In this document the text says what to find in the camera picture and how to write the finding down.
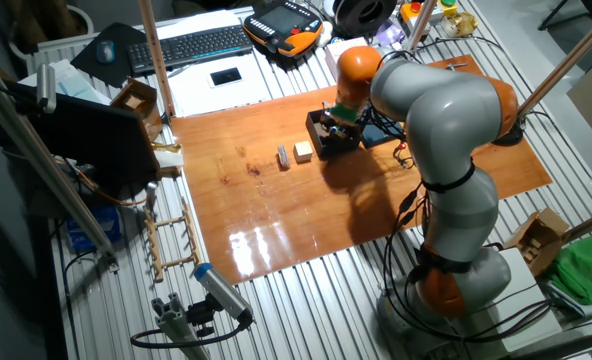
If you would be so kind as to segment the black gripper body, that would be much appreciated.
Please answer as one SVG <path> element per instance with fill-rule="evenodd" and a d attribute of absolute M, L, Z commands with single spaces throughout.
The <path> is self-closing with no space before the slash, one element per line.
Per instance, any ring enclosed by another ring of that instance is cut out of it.
<path fill-rule="evenodd" d="M 336 126 L 341 129 L 348 129 L 354 135 L 360 135 L 361 125 L 358 123 L 359 115 L 355 109 L 345 107 L 331 107 L 323 111 L 323 120 L 327 126 Z"/>

